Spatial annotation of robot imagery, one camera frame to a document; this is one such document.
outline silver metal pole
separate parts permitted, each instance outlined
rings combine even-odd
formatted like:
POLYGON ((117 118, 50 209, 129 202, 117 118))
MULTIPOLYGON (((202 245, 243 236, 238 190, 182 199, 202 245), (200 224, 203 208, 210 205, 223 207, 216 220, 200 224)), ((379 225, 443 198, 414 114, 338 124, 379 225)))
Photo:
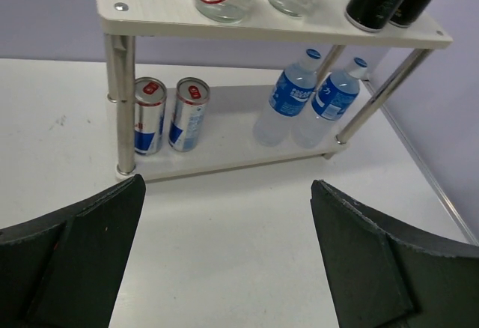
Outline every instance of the silver metal pole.
POLYGON ((113 49, 115 36, 110 34, 103 35, 105 43, 105 57, 106 57, 106 73, 108 75, 108 94, 107 97, 110 102, 116 103, 118 100, 117 83, 115 80, 115 50, 113 49))
POLYGON ((116 82, 118 166, 120 174, 135 169, 135 36, 112 35, 113 76, 116 82))
POLYGON ((345 45, 334 45, 328 52, 328 55, 324 58, 323 64, 321 65, 320 69, 317 71, 317 81, 316 81, 316 89, 315 91, 319 90, 321 84, 323 83, 326 76, 328 76, 329 71, 331 71, 331 67, 335 64, 336 60, 341 56, 344 49, 346 48, 345 45))
MULTIPOLYGON (((403 63, 389 76, 356 116, 336 135, 336 141, 345 145, 361 126, 377 111, 379 107, 396 91, 411 73, 433 52, 433 49, 415 49, 403 63)), ((330 159, 333 154, 325 154, 330 159)))

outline lavender wall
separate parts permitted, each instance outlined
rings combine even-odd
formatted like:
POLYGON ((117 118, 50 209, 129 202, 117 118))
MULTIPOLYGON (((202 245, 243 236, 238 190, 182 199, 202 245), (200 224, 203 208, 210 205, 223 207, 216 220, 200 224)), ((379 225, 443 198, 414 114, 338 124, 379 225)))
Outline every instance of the lavender wall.
MULTIPOLYGON (((0 0, 0 57, 102 61, 95 0, 0 0)), ((140 37, 142 63, 283 67, 311 44, 140 37)), ((326 53, 328 46, 313 45, 326 53)), ((363 56, 374 66, 387 49, 350 47, 338 62, 363 56)))
MULTIPOLYGON (((391 98, 388 108, 479 237, 479 0, 434 0, 428 11, 454 38, 434 52, 391 98)), ((381 82, 405 50, 379 65, 381 82)))

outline screw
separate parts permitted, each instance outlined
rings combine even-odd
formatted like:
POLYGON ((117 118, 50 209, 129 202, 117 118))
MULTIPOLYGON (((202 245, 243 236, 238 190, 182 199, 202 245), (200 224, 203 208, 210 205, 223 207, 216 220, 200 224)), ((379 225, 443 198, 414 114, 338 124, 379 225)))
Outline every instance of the screw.
POLYGON ((115 10, 118 10, 118 11, 128 11, 129 9, 128 5, 123 2, 117 2, 114 6, 115 6, 115 10))

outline upper shelf board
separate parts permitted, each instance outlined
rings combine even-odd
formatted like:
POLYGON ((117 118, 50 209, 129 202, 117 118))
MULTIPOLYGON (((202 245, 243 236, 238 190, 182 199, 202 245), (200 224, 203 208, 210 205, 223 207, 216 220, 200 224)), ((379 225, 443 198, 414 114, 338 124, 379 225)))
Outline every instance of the upper shelf board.
POLYGON ((378 34, 368 34, 353 27, 344 17, 348 1, 320 0, 313 16, 294 19, 278 12, 267 0, 256 0, 249 16, 236 24, 222 24, 204 17, 195 9, 193 0, 97 0, 97 9, 103 31, 109 34, 416 49, 444 49, 452 42, 427 13, 408 29, 387 25, 378 34), (127 4, 129 10, 116 10, 117 2, 127 4))

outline shelf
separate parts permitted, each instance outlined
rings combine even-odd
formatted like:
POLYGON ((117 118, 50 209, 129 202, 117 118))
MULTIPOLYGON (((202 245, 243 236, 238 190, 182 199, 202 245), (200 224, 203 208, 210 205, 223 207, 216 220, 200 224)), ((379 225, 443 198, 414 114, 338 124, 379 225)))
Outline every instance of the shelf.
POLYGON ((353 27, 344 17, 349 0, 321 0, 315 15, 294 19, 256 0, 250 17, 237 24, 212 21, 193 0, 97 0, 103 31, 135 36, 177 36, 234 40, 318 42, 358 46, 444 49, 452 39, 427 13, 410 28, 388 25, 378 34, 353 27), (128 4, 128 11, 114 4, 128 4))
MULTIPOLYGON (((145 180, 155 180, 340 152, 347 146, 336 143, 336 133, 370 97, 362 86, 359 97, 317 148, 300 148, 291 137, 275 148, 268 148, 254 140, 251 130, 271 89, 271 85, 211 88, 211 100, 198 146, 190 152, 177 152, 168 144, 167 136, 163 136, 163 146, 157 154, 147 157, 135 155, 134 173, 141 174, 145 180)), ((165 113, 166 134, 170 127, 174 94, 174 89, 169 88, 165 113)), ((107 105, 112 152, 116 152, 115 104, 108 102, 107 105)), ((125 176, 118 175, 118 178, 124 179, 125 176)))

